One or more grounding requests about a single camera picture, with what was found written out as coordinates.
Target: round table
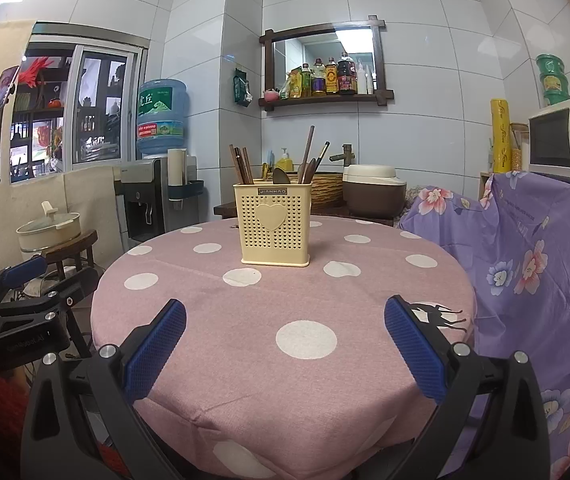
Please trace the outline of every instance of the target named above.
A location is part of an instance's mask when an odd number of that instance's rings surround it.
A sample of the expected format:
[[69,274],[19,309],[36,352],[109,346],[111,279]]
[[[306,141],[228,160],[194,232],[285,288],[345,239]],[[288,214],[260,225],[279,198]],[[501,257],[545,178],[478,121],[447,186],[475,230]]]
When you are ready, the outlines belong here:
[[185,305],[185,333],[135,407],[201,470],[337,480],[417,436],[434,404],[385,329],[393,294],[443,306],[444,335],[471,338],[472,286],[440,247],[372,222],[314,216],[310,226],[308,267],[243,265],[229,219],[130,250],[94,293],[97,347],[121,344],[170,298]]

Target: silver screw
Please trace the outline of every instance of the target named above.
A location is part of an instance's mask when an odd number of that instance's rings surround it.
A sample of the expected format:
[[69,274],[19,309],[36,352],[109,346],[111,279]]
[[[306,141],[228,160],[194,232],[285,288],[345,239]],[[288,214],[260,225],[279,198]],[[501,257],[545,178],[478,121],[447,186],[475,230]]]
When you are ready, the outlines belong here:
[[530,360],[530,358],[527,357],[527,354],[525,352],[521,352],[520,350],[514,352],[514,359],[521,365],[526,364],[526,362]]
[[44,365],[50,365],[53,364],[54,361],[56,361],[56,354],[52,354],[51,352],[49,354],[46,354],[43,357],[43,364]]
[[105,359],[113,356],[116,353],[116,347],[114,345],[105,345],[100,347],[100,350],[98,350],[98,354],[100,354],[100,357],[104,357]]
[[467,355],[470,355],[471,352],[470,347],[467,346],[465,343],[456,343],[453,346],[453,350],[454,353],[460,357],[465,357]]

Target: wooden stool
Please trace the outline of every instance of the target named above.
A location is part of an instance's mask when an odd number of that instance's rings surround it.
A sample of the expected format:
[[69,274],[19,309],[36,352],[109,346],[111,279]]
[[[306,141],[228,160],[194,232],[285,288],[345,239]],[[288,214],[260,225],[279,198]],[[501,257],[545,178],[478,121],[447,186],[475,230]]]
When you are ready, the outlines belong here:
[[45,249],[41,256],[45,258],[47,265],[56,264],[58,277],[62,282],[65,279],[65,267],[63,260],[73,258],[76,264],[76,270],[82,270],[81,252],[87,252],[87,265],[94,267],[94,252],[92,246],[98,240],[98,233],[95,229],[83,231],[76,238],[72,238],[62,244],[49,249]]

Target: brown rice cooker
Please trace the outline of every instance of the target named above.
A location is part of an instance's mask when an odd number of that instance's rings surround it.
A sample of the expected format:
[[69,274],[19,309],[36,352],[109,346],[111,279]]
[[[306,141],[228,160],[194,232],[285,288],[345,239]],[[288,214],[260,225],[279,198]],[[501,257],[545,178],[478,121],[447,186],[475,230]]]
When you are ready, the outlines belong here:
[[354,216],[394,219],[403,211],[406,189],[392,166],[352,164],[343,170],[343,198]]

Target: stacked green container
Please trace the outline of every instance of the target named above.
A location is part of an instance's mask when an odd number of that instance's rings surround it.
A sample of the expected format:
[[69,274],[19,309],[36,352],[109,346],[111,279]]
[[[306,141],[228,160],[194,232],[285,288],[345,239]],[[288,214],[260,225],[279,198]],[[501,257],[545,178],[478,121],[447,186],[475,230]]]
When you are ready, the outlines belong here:
[[541,54],[536,58],[536,63],[540,70],[540,82],[543,84],[543,97],[548,106],[570,99],[563,61],[552,54]]

